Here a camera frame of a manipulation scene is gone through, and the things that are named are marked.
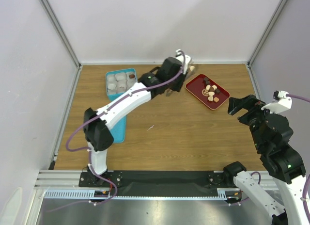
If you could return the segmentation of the metal tongs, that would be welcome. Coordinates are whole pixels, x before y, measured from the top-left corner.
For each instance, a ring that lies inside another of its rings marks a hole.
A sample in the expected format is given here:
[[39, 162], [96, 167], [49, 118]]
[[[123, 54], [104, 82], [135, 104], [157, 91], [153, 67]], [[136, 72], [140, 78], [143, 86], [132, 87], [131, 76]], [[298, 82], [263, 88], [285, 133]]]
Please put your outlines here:
[[[195, 69], [194, 69], [194, 71], [190, 71], [190, 67], [188, 68], [188, 70], [187, 70], [187, 75], [186, 75], [186, 77], [185, 77], [185, 79], [184, 79], [184, 81], [187, 81], [194, 73], [195, 73]], [[174, 91], [173, 90], [171, 90], [171, 89], [169, 89], [167, 92], [166, 92], [166, 96], [171, 96], [172, 94], [174, 93]]]

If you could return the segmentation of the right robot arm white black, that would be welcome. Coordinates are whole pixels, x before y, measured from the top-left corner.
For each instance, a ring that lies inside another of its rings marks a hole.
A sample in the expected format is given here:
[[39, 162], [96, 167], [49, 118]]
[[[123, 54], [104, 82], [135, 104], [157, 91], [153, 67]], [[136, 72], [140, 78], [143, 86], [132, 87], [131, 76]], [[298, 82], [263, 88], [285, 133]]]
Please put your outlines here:
[[301, 155], [289, 145], [293, 130], [281, 115], [292, 107], [295, 96], [275, 91], [274, 102], [266, 104], [254, 95], [229, 98], [228, 114], [247, 110], [238, 121], [249, 127], [260, 160], [275, 182], [283, 204], [274, 200], [240, 162], [223, 169], [228, 187], [238, 187], [267, 216], [272, 225], [308, 225], [310, 223], [310, 177]]

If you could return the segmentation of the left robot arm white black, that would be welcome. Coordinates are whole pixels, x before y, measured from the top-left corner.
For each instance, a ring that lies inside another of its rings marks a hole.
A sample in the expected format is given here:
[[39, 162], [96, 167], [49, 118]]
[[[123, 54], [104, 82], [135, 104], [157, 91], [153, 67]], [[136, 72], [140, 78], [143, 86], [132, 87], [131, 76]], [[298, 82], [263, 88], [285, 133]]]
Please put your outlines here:
[[107, 180], [107, 151], [113, 144], [111, 130], [114, 126], [138, 106], [152, 100], [166, 90], [179, 92], [187, 76], [191, 57], [179, 54], [168, 57], [160, 67], [143, 74], [138, 82], [110, 104], [94, 111], [85, 111], [83, 131], [91, 150], [89, 163], [90, 181], [102, 186]]

